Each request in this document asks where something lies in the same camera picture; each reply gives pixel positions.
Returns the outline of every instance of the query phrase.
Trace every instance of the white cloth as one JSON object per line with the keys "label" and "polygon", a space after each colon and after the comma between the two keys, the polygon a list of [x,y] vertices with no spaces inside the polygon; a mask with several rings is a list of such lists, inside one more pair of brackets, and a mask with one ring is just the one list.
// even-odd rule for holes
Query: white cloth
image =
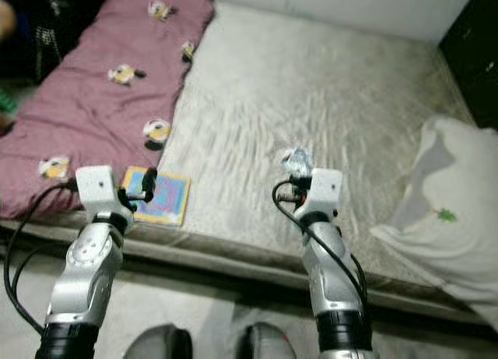
{"label": "white cloth", "polygon": [[[498,330],[498,135],[449,118],[423,127],[392,225],[370,233]],[[447,209],[455,222],[440,218]]]}

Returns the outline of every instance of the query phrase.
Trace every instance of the yellow cartoon character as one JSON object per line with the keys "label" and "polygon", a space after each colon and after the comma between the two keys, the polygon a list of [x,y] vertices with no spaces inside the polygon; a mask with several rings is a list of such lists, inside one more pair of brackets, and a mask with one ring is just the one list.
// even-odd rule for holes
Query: yellow cartoon character
{"label": "yellow cartoon character", "polygon": [[176,14],[178,9],[173,6],[168,6],[162,1],[149,2],[149,15],[155,19],[164,22],[168,16]]}
{"label": "yellow cartoon character", "polygon": [[42,178],[64,178],[68,172],[69,158],[53,157],[38,163],[38,174]]}
{"label": "yellow cartoon character", "polygon": [[143,79],[147,74],[139,69],[133,69],[129,65],[119,65],[115,70],[110,69],[107,78],[117,84],[130,86],[132,79],[138,77]]}
{"label": "yellow cartoon character", "polygon": [[156,150],[166,142],[171,132],[171,125],[163,119],[153,119],[146,122],[143,127],[143,135],[148,139],[146,146]]}
{"label": "yellow cartoon character", "polygon": [[182,45],[183,56],[182,60],[187,63],[191,63],[194,57],[195,45],[194,43],[187,41]]}

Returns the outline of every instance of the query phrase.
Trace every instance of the floor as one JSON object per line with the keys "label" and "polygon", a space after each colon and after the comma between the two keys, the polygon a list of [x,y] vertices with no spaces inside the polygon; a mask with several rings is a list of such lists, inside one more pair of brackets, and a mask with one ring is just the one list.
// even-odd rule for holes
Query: floor
{"label": "floor", "polygon": [[[21,301],[42,322],[52,285],[62,271],[61,259],[35,258],[19,283]],[[0,293],[0,356],[33,357],[37,334]],[[107,315],[96,345],[95,358],[122,357],[145,329],[174,322],[188,329],[195,357],[233,357],[237,335],[252,322],[279,326],[289,337],[298,358],[317,357],[317,335],[308,307],[272,302],[242,301],[237,292],[200,283],[121,271],[114,281]],[[492,358],[498,343],[445,332],[426,333],[403,325],[374,322],[373,347],[382,358]]]}

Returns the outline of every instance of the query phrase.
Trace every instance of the colorful card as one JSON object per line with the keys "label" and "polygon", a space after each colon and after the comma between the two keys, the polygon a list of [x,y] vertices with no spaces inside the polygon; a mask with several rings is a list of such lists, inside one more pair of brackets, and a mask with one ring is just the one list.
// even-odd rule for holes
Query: colorful card
{"label": "colorful card", "polygon": [[[123,180],[127,193],[138,194],[142,191],[142,179],[146,171],[142,167],[128,168]],[[190,178],[158,174],[154,199],[149,203],[132,202],[138,207],[134,214],[135,220],[180,226],[184,221],[189,188]]]}

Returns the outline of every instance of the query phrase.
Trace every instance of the white mattress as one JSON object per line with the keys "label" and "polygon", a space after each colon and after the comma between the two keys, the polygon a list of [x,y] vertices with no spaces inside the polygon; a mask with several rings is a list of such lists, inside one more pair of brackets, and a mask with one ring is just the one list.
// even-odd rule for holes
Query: white mattress
{"label": "white mattress", "polygon": [[368,273],[424,285],[368,233],[402,197],[422,123],[469,121],[435,48],[218,4],[177,104],[160,170],[188,176],[190,234],[298,257],[273,206],[282,152],[345,174],[338,223]]}

